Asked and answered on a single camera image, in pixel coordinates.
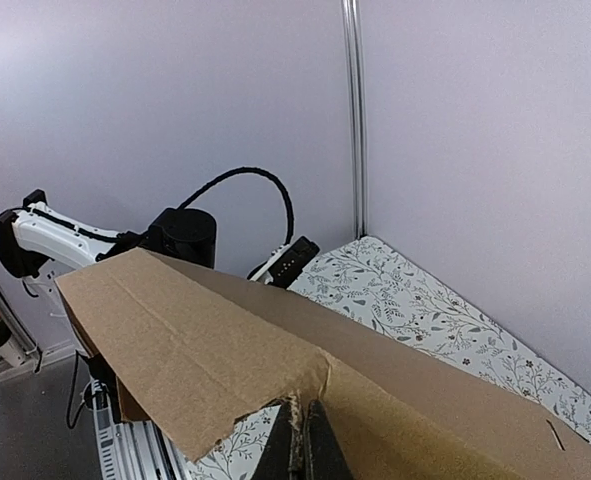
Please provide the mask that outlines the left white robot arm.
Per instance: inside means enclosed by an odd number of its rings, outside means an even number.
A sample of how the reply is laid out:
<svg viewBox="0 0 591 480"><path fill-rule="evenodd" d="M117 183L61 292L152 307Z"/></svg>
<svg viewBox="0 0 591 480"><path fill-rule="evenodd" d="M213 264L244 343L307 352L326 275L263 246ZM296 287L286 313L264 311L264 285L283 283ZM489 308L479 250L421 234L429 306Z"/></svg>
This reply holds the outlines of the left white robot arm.
<svg viewBox="0 0 591 480"><path fill-rule="evenodd" d="M132 249L144 249L212 268L216 237L216 220L203 210L166 208L142 233L107 230L55 211L45 192L36 189L20 206L0 213L0 263L22 281L29 296L47 298L53 316L70 327L55 286L60 275L55 264L75 271Z"/></svg>

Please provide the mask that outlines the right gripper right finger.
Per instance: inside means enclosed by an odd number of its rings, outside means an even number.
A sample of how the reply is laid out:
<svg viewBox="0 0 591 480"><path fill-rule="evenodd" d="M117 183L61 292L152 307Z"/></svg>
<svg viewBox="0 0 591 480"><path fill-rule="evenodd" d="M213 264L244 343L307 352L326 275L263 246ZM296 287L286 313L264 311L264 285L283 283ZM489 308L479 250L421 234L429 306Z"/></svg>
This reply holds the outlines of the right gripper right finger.
<svg viewBox="0 0 591 480"><path fill-rule="evenodd" d="M306 480L353 480L326 410L319 400L308 405L304 422L304 478Z"/></svg>

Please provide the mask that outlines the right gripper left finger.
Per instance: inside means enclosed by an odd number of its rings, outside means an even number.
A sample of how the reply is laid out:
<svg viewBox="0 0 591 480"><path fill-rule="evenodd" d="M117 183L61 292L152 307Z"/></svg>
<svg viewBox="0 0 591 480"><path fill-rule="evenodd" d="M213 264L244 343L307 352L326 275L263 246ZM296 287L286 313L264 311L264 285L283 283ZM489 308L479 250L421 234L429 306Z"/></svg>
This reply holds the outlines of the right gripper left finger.
<svg viewBox="0 0 591 480"><path fill-rule="evenodd" d="M294 398L281 401L257 464L258 480L296 480L303 476L302 409Z"/></svg>

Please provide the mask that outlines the brown cardboard box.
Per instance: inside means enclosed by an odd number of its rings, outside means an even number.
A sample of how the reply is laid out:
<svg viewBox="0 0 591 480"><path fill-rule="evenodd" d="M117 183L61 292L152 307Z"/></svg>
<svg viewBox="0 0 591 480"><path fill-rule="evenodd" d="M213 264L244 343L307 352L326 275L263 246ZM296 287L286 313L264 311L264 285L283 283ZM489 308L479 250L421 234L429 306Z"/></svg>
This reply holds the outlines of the brown cardboard box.
<svg viewBox="0 0 591 480"><path fill-rule="evenodd" d="M134 249L58 279L82 342L191 460L276 400L320 401L357 479L591 479L544 408L298 294Z"/></svg>

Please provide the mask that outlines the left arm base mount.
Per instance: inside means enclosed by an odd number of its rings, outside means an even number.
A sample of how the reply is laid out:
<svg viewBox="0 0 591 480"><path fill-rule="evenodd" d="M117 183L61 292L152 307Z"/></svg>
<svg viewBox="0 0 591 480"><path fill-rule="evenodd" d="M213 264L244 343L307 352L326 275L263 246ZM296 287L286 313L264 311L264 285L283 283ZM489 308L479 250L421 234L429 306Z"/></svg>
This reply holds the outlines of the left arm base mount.
<svg viewBox="0 0 591 480"><path fill-rule="evenodd" d="M84 363L87 367L90 380L89 384L79 394L80 402L76 407L75 412L72 412L77 392L77 377L81 363ZM109 407L113 422L121 422L116 375L100 354L86 357L79 351L76 351L65 414L66 427L69 430L75 429L83 409L94 410L100 407Z"/></svg>

